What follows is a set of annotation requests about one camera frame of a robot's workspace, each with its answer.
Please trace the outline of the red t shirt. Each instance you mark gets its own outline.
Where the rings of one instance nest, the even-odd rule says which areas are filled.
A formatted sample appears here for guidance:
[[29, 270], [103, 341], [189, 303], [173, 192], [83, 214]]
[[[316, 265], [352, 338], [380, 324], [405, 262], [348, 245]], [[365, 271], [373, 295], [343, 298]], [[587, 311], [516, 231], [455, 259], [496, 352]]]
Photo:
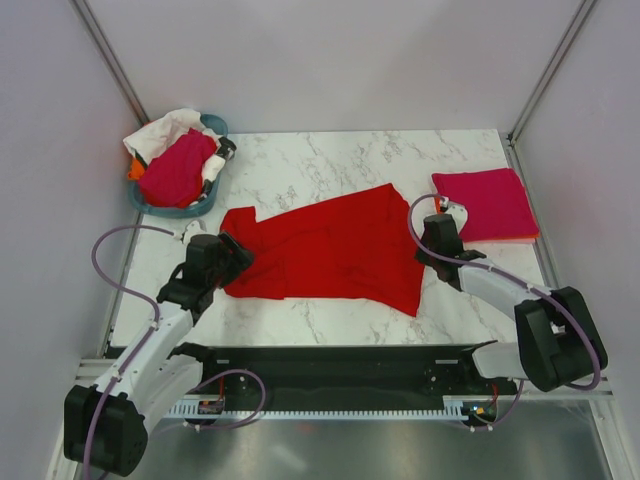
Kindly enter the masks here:
[[254, 262], [225, 291], [236, 298], [366, 299], [414, 317], [424, 267], [414, 258], [408, 212], [390, 183], [262, 221], [253, 206], [231, 209], [220, 228]]

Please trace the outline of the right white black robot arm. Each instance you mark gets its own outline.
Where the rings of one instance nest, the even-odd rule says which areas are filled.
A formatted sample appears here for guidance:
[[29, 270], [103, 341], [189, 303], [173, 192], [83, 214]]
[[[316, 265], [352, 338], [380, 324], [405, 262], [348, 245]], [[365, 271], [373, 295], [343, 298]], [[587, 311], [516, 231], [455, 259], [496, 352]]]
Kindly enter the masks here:
[[418, 235], [411, 220], [409, 234], [415, 259], [436, 272], [451, 288], [477, 297], [511, 319], [513, 342], [491, 341], [467, 349], [458, 381], [477, 394], [494, 379], [527, 381], [542, 392], [560, 387], [590, 391], [599, 386], [608, 356], [581, 292], [532, 284], [467, 249], [450, 214], [424, 218]]

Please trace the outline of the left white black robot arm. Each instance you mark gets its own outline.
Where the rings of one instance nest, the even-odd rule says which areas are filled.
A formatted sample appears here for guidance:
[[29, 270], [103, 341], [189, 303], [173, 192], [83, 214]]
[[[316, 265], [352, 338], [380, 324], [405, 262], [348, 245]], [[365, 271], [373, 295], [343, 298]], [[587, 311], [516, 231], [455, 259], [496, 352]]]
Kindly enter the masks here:
[[152, 316], [113, 365], [91, 385], [75, 385], [64, 401], [63, 453], [85, 472], [130, 475], [151, 433], [188, 392], [208, 393], [219, 369], [187, 353], [182, 339], [211, 306], [217, 289], [236, 280], [253, 254], [230, 234], [195, 233], [185, 239], [184, 261], [156, 297], [145, 296]]

